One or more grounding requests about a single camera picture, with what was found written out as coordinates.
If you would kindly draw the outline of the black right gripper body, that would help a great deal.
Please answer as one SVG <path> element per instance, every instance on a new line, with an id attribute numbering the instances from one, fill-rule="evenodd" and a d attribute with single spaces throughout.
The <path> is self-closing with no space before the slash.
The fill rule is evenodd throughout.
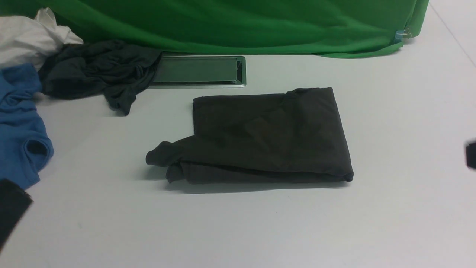
<path id="1" fill-rule="evenodd" d="M 466 166 L 476 170 L 476 142 L 466 144 Z"/>

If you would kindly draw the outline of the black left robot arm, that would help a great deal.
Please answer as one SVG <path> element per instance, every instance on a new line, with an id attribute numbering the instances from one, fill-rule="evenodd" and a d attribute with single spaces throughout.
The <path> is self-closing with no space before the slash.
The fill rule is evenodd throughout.
<path id="1" fill-rule="evenodd" d="M 14 182 L 0 181 L 0 249 L 33 203 L 31 196 Z"/>

